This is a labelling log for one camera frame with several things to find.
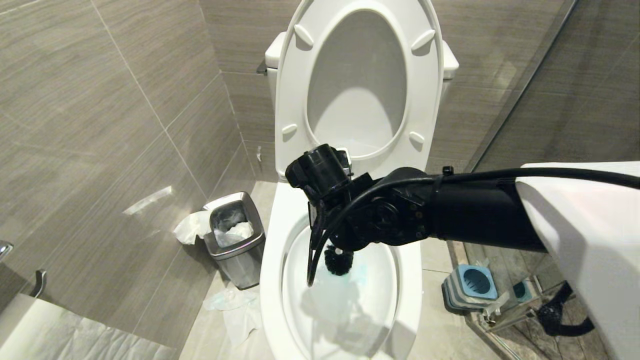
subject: toilet lid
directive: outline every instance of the toilet lid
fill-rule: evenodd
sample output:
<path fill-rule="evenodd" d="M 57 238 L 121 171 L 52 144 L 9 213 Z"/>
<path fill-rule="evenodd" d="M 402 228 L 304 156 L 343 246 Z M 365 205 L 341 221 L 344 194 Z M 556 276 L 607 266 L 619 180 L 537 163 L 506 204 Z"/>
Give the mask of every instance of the toilet lid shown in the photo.
<path fill-rule="evenodd" d="M 442 91 L 442 37 L 428 0 L 304 1 L 284 40 L 276 169 L 322 143 L 356 176 L 424 169 Z"/>

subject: trash can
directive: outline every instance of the trash can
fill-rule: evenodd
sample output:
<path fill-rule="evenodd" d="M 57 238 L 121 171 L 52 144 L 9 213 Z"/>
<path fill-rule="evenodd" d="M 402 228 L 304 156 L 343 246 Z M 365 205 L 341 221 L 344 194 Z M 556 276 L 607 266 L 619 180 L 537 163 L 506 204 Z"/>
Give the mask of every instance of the trash can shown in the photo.
<path fill-rule="evenodd" d="M 246 192 L 234 193 L 214 200 L 204 206 L 211 210 L 209 225 L 211 233 L 204 236 L 209 254 L 220 267 L 220 270 L 242 290 L 260 283 L 260 266 L 264 253 L 264 229 L 260 221 L 260 215 L 255 204 Z M 229 224 L 225 224 L 230 214 L 237 215 L 240 212 L 243 217 L 238 218 L 238 223 L 249 222 L 253 227 L 253 235 L 248 239 L 235 243 L 228 247 L 220 247 L 216 241 L 213 229 L 228 231 Z"/>

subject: robotic arm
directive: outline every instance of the robotic arm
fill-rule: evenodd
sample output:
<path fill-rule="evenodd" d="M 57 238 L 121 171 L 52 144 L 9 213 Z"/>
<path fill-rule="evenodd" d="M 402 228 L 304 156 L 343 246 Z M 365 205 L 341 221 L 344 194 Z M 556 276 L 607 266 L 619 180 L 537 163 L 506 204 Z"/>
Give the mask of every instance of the robotic arm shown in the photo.
<path fill-rule="evenodd" d="M 344 152 L 324 144 L 295 160 L 285 173 L 289 184 L 301 188 L 309 200 L 309 286 L 327 240 L 339 254 L 372 242 L 398 246 L 428 237 L 546 252 L 516 190 L 517 177 L 563 177 L 640 188 L 636 176 L 578 168 L 458 175 L 445 167 L 443 174 L 432 176 L 403 167 L 381 179 L 364 174 L 352 180 L 346 159 Z M 559 321 L 550 325 L 550 332 L 554 326 Z M 592 328 L 591 322 L 585 323 L 585 329 Z"/>

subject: white toilet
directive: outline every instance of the white toilet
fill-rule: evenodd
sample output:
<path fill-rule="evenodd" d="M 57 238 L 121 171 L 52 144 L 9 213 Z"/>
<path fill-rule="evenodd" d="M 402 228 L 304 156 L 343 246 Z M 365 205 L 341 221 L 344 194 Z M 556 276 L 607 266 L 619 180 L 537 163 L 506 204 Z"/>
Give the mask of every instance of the white toilet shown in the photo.
<path fill-rule="evenodd" d="M 282 179 L 260 275 L 271 351 L 276 359 L 406 358 L 422 305 L 420 243 L 370 244 L 341 277 L 321 258 L 308 288 L 307 198 L 284 172 L 323 143 L 347 148 L 355 176 L 424 169 L 458 68 L 431 2 L 303 0 L 266 64 Z"/>

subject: wall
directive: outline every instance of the wall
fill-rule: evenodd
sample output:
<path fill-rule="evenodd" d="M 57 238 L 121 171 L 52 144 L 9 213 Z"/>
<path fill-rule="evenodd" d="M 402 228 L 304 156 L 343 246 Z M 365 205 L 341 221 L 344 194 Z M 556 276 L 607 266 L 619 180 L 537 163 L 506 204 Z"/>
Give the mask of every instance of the wall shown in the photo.
<path fill-rule="evenodd" d="M 44 268 L 45 299 L 180 348 L 215 269 L 172 231 L 255 182 L 198 3 L 0 0 L 0 34 L 0 308 Z"/>
<path fill-rule="evenodd" d="M 640 160 L 639 49 L 640 1 L 579 1 L 477 170 Z M 466 248 L 471 261 L 490 259 L 498 281 L 514 284 L 528 274 L 536 274 L 544 288 L 564 281 L 549 255 Z M 578 299 L 574 303 L 572 311 L 579 315 L 570 314 L 570 320 L 579 323 L 586 312 Z M 521 331 L 551 359 L 607 358 L 597 331 L 566 338 L 563 348 L 534 326 L 529 322 Z"/>
<path fill-rule="evenodd" d="M 240 130 L 259 179 L 277 181 L 269 87 L 255 73 L 286 31 L 297 0 L 200 0 Z M 440 109 L 428 170 L 470 169 L 548 47 L 567 0 L 433 0 L 443 36 L 460 62 Z M 262 162 L 255 156 L 261 149 Z"/>

